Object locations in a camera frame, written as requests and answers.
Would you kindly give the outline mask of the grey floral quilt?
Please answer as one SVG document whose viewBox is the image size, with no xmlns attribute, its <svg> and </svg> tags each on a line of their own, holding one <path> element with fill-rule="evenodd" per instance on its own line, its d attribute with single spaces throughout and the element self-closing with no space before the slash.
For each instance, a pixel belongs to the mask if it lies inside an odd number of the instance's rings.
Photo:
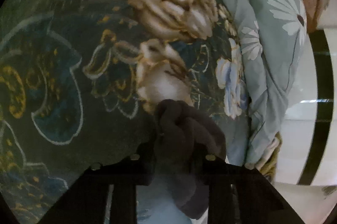
<svg viewBox="0 0 337 224">
<path fill-rule="evenodd" d="M 223 0 L 237 28 L 251 99 L 251 137 L 245 162 L 258 166 L 275 149 L 289 106 L 307 16 L 303 0 Z"/>
</svg>

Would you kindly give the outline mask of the beige yellow garment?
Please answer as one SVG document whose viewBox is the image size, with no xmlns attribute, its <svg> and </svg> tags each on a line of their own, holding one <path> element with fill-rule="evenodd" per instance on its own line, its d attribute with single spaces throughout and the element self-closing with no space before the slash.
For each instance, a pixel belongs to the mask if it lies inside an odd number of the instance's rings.
<svg viewBox="0 0 337 224">
<path fill-rule="evenodd" d="M 270 145 L 263 152 L 260 160 L 255 164 L 255 169 L 266 178 L 271 184 L 275 181 L 278 155 L 282 146 L 282 137 L 278 132 Z"/>
</svg>

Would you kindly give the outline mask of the white black wardrobe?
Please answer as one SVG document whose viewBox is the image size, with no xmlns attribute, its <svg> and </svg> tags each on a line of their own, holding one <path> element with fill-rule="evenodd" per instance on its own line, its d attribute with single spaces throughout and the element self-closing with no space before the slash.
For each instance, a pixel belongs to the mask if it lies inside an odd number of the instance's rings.
<svg viewBox="0 0 337 224">
<path fill-rule="evenodd" d="M 336 26 L 309 35 L 282 124 L 276 182 L 336 185 Z"/>
</svg>

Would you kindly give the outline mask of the teal floral bed blanket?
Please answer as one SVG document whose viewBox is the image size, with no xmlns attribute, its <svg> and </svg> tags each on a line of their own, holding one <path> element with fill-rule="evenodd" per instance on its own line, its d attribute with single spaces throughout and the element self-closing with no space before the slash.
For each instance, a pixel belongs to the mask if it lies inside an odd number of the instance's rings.
<svg viewBox="0 0 337 224">
<path fill-rule="evenodd" d="M 128 0 L 6 0 L 1 7 L 1 194 L 37 223 L 94 161 L 147 140 L 136 91 L 152 34 Z"/>
</svg>

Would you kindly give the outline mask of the black white jacket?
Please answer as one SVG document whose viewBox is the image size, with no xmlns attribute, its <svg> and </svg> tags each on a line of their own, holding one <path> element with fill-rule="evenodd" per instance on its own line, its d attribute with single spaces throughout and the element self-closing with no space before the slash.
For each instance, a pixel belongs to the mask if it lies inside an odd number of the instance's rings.
<svg viewBox="0 0 337 224">
<path fill-rule="evenodd" d="M 200 178 L 197 158 L 226 158 L 225 134 L 206 114 L 186 102 L 163 100 L 155 110 L 158 171 L 176 207 L 199 219 L 209 203 L 209 188 Z"/>
</svg>

